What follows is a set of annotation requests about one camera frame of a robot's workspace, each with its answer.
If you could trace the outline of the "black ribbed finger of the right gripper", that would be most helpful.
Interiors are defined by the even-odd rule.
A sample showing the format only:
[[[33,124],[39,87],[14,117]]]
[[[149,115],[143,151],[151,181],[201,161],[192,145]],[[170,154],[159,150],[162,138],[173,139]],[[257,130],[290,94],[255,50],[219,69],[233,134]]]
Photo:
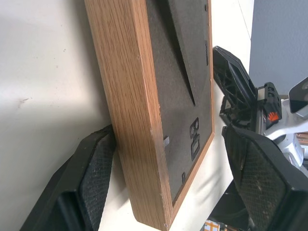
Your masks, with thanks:
[[[213,48],[214,80],[224,97],[219,116],[226,125],[255,124],[257,90],[241,60],[222,47]]]

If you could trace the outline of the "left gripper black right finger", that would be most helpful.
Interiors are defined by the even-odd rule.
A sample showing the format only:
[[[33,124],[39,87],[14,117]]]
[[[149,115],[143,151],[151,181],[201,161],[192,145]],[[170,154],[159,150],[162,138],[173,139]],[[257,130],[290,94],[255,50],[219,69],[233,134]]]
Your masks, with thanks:
[[[308,178],[269,138],[224,126],[222,136],[233,180],[256,229],[306,231]]]

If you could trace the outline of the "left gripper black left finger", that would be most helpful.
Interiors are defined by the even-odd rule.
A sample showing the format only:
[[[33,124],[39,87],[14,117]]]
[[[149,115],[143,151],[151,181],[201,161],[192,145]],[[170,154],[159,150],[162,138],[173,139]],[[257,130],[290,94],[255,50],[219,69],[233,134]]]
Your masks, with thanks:
[[[115,148],[112,125],[85,137],[53,174],[21,230],[97,231]]]

